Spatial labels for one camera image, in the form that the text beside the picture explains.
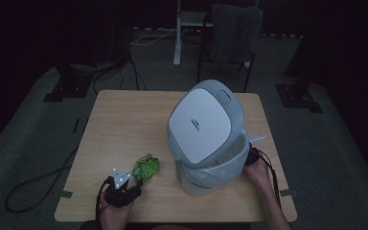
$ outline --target black hand strap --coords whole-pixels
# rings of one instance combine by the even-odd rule
[[[273,166],[271,165],[270,159],[268,159],[267,155],[261,150],[253,148],[252,144],[249,144],[249,145],[250,145],[250,151],[247,155],[244,165],[253,165],[259,159],[262,159],[267,164],[268,168],[270,169],[271,175],[273,177],[274,194],[276,195],[276,199],[280,205],[280,208],[282,208],[282,203],[280,201],[280,192],[279,192],[279,184],[277,181],[277,175],[276,175],[276,172],[273,170]]]

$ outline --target chair leg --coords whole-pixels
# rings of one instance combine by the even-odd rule
[[[250,65],[249,65],[249,68],[247,69],[246,80],[244,81],[244,85],[243,85],[243,93],[246,92],[247,84],[249,83],[250,73],[252,72],[252,65],[253,65],[254,59],[255,59],[255,54],[252,54],[252,57],[250,59]]]
[[[196,83],[199,83],[200,79],[201,79],[201,62],[202,62],[202,49],[203,49],[203,41],[202,41],[202,35],[201,35],[201,47],[199,50],[199,55],[198,55],[198,69],[196,70]]]

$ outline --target gray carpet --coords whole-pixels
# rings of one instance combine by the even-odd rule
[[[198,42],[197,36],[188,34],[186,38]],[[297,193],[293,199],[298,219],[292,226],[294,229],[368,229],[368,169],[327,91],[315,84],[310,87],[313,98],[324,110],[316,114],[307,109],[284,108],[277,94],[275,83],[295,81],[284,73],[298,44],[296,38],[262,37],[247,89],[261,97],[288,185]],[[198,45],[183,42],[180,67],[173,67],[173,49],[172,37],[148,46],[131,47],[132,58],[148,90],[187,91],[196,83]],[[240,92],[245,71],[238,73],[237,68],[205,63],[202,77],[218,79]],[[135,90],[131,64],[121,73],[110,72],[98,80],[96,89]],[[0,229],[78,229],[81,225],[54,219],[68,172],[59,178],[47,199],[32,211],[12,214],[4,207],[11,188],[59,168],[80,143],[83,125],[75,129],[75,123],[77,119],[80,124],[86,123],[95,93],[90,89],[84,99],[44,103],[46,93],[53,90],[57,80],[54,68],[39,78],[0,135]],[[51,176],[18,191],[12,197],[12,207],[21,209],[34,204],[53,179]],[[243,229],[266,229],[264,222],[250,225]]]

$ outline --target person's right hand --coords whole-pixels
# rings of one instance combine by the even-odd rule
[[[243,170],[258,188],[271,187],[270,178],[268,177],[268,166],[262,159],[257,160],[251,166],[244,166]]]

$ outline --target wire on floor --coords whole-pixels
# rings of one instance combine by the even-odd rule
[[[65,170],[69,170],[71,169],[71,166],[67,166],[67,163],[70,161],[70,159],[77,153],[77,149],[74,149],[67,157],[67,159],[64,161],[64,163],[62,164],[61,168],[57,169],[57,170],[54,170],[52,172],[48,172],[46,174],[43,174],[41,176],[38,176],[36,178],[33,178],[33,179],[30,179],[30,180],[27,180],[25,182],[22,182],[18,185],[16,185],[13,189],[11,189],[8,193],[8,195],[6,196],[5,198],[5,209],[8,211],[8,212],[11,212],[11,213],[26,213],[28,211],[31,211],[32,209],[36,208],[38,205],[40,205],[44,199],[47,198],[47,196],[50,194],[50,192],[53,190],[55,184],[58,182],[58,179],[59,177],[61,176],[61,173],[64,172]],[[40,179],[43,179],[43,178],[46,178],[52,174],[55,174],[57,173],[57,176],[56,178],[54,179],[52,185],[50,186],[50,188],[47,190],[46,194],[38,201],[36,202],[34,205],[31,205],[30,207],[27,207],[27,208],[23,208],[23,209],[15,209],[15,208],[12,208],[11,205],[10,205],[10,201],[11,201],[11,197],[15,194],[16,191],[18,191],[20,188],[26,186],[26,185],[29,185],[33,182],[36,182],[37,180],[40,180]]]

